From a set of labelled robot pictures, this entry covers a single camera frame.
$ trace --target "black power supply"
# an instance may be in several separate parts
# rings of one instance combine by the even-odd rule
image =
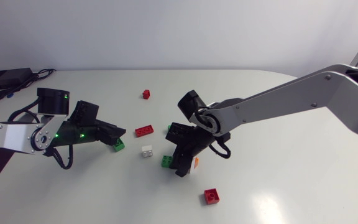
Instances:
[[[37,74],[30,68],[18,68],[0,71],[0,90],[14,88],[33,79]]]

